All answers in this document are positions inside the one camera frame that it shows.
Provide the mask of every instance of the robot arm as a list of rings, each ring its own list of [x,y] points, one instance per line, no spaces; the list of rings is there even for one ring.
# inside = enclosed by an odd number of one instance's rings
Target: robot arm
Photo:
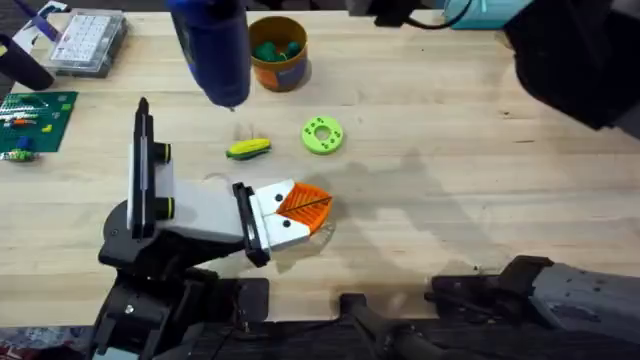
[[[301,199],[308,204],[299,206]],[[130,149],[129,197],[103,229],[99,260],[118,276],[96,319],[89,358],[116,352],[152,359],[185,348],[202,321],[263,321],[266,279],[220,279],[193,266],[243,250],[264,266],[272,251],[309,239],[331,203],[323,190],[293,180],[255,191],[242,183],[209,191],[174,179],[171,145],[154,142],[143,98]]]
[[[165,279],[202,262],[245,250],[258,267],[273,250],[307,240],[310,227],[278,213],[295,182],[256,189],[209,189],[176,180],[171,145],[156,143],[146,99],[136,112],[129,198],[109,215],[100,262]],[[328,213],[331,199],[319,204]]]

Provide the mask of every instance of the wooden table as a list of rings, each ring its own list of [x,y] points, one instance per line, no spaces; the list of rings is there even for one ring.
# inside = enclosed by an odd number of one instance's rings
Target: wooden table
[[[335,196],[326,231],[267,267],[243,254],[205,265],[268,277],[271,319],[328,318],[346,291],[387,313],[433,314],[421,299],[429,277],[497,272],[517,254],[640,276],[640,141],[532,99],[493,32],[287,15],[308,31],[310,80],[272,93],[254,79],[235,113],[197,87],[168,14],[128,14],[131,34],[107,79],[58,79],[52,91],[80,92],[60,152],[0,164],[0,326],[93,322],[115,275],[97,253],[107,214],[126,197],[141,96],[156,139],[174,144],[176,176],[212,188],[292,177]],[[347,134],[324,157],[300,143],[301,126],[322,114]],[[269,137],[273,151],[225,158],[251,136]]]

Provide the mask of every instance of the green ring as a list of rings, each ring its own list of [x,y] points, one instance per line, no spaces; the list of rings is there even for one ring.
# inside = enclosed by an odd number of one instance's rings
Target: green ring
[[[324,140],[318,139],[316,131],[326,128],[329,137]],[[317,116],[309,120],[301,131],[302,143],[314,154],[327,155],[338,150],[344,139],[342,126],[336,119],[329,116]]]

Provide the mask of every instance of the orange container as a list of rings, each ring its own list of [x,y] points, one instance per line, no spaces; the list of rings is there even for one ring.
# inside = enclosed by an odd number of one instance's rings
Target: orange container
[[[253,56],[253,50],[259,45],[271,41],[276,49],[285,51],[291,41],[302,49],[300,53],[287,61],[265,62]],[[273,91],[294,89],[304,78],[307,71],[307,32],[297,21],[284,16],[267,16],[249,26],[251,44],[251,63],[253,71],[262,86]]]

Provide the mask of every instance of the black mount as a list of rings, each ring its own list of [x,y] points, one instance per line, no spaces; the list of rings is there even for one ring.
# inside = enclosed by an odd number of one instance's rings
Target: black mount
[[[478,325],[489,321],[512,325],[530,322],[551,328],[529,297],[535,278],[552,265],[553,261],[545,257],[520,255],[500,275],[436,276],[424,298],[435,303],[441,319]]]

